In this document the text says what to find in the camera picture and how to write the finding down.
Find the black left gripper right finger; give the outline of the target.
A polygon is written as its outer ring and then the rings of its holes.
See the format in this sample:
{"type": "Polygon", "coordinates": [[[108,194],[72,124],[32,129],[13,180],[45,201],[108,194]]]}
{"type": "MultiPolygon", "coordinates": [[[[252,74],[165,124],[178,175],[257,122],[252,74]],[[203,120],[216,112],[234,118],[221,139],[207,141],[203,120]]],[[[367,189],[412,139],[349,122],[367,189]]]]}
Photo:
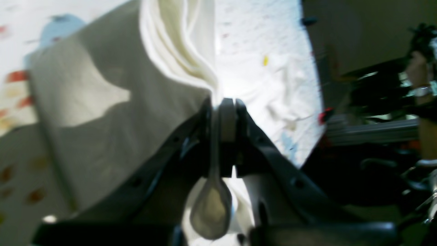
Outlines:
{"type": "Polygon", "coordinates": [[[367,222],[344,210],[285,158],[242,100],[220,104],[222,164],[233,161],[255,225],[247,246],[398,246],[392,222],[367,222]]]}

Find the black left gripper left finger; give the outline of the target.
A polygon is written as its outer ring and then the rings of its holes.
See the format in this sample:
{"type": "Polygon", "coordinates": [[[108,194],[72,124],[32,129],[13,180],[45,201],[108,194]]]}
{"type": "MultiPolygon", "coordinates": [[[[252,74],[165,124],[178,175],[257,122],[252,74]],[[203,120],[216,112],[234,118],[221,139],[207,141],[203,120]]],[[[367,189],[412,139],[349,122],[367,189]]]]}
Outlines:
{"type": "Polygon", "coordinates": [[[91,208],[72,218],[42,223],[35,246],[186,246],[184,207],[192,187],[206,173],[212,105],[170,134],[159,150],[91,208]]]}

